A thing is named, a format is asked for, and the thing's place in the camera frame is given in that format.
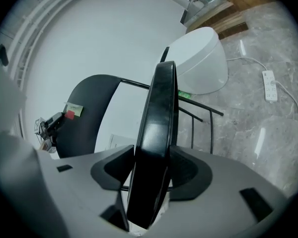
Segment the green sticker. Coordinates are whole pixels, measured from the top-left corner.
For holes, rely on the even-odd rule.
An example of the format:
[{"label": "green sticker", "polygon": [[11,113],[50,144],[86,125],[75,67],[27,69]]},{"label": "green sticker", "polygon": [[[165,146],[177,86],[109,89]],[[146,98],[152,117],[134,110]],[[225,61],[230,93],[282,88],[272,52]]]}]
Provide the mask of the green sticker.
[{"label": "green sticker", "polygon": [[65,102],[67,105],[66,112],[71,110],[74,112],[75,116],[80,117],[81,111],[83,110],[83,106],[75,105],[73,103]]}]

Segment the white power strip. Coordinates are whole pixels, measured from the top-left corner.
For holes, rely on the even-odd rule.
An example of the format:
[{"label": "white power strip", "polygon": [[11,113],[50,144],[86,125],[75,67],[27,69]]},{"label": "white power strip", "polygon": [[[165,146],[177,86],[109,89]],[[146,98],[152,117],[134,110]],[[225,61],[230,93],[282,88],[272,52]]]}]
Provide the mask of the white power strip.
[{"label": "white power strip", "polygon": [[262,74],[264,80],[265,100],[268,102],[276,102],[277,88],[274,73],[272,70],[265,70]]}]

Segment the power cord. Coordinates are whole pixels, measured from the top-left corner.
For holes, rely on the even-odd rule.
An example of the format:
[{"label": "power cord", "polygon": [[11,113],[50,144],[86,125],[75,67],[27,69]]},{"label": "power cord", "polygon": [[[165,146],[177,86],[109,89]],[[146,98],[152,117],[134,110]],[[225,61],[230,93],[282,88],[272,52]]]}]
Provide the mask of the power cord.
[{"label": "power cord", "polygon": [[[227,59],[226,61],[232,61],[232,60],[237,60],[237,59],[246,59],[246,60],[252,60],[252,61],[255,61],[257,62],[258,64],[260,64],[261,66],[263,66],[265,68],[265,70],[268,70],[266,68],[265,65],[263,65],[260,61],[254,59],[254,58],[249,58],[249,57],[238,57],[238,58],[232,58],[232,59]],[[292,99],[293,101],[295,102],[296,106],[297,106],[297,109],[298,109],[298,102],[296,101],[296,99],[292,96],[292,94],[285,88],[285,86],[283,86],[279,81],[276,81],[274,80],[273,81],[275,84],[278,84],[281,86],[281,88],[284,90],[285,93],[287,93]]]}]

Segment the marble floor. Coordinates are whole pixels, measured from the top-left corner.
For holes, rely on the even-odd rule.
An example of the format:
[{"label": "marble floor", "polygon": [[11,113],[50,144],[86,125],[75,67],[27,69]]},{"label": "marble floor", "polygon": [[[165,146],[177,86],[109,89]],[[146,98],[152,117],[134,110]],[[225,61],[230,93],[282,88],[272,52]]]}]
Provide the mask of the marble floor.
[{"label": "marble floor", "polygon": [[[278,2],[243,12],[249,30],[222,40],[227,59],[247,56],[272,70],[298,102],[298,29]],[[262,71],[249,60],[228,61],[228,81],[219,91],[192,96],[192,100],[224,113],[214,118],[214,154],[246,164],[281,189],[286,196],[298,190],[298,110],[278,87],[278,101],[264,98]],[[180,106],[204,119],[195,120],[194,148],[210,151],[209,112],[180,102]],[[260,131],[265,137],[255,153]],[[180,114],[178,145],[191,146],[191,118]]]}]

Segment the black chair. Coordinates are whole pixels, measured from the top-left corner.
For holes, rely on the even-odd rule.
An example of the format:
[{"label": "black chair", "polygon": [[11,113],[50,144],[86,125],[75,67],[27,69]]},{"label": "black chair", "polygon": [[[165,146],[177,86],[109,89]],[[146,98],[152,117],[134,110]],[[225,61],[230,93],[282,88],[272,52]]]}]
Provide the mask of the black chair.
[{"label": "black chair", "polygon": [[91,76],[79,83],[68,99],[70,103],[83,106],[83,111],[80,117],[75,116],[73,120],[64,119],[57,131],[56,143],[60,158],[94,152],[101,121],[120,83],[149,89],[137,139],[131,184],[130,187],[121,188],[129,191],[128,219],[143,228],[148,228],[155,220],[166,192],[172,189],[168,187],[171,179],[168,170],[169,147],[176,145],[179,111],[192,117],[192,133],[194,119],[203,121],[180,108],[178,101],[209,110],[212,132],[212,112],[221,116],[223,113],[178,96],[176,68],[173,61],[157,65],[151,86],[110,75]]}]

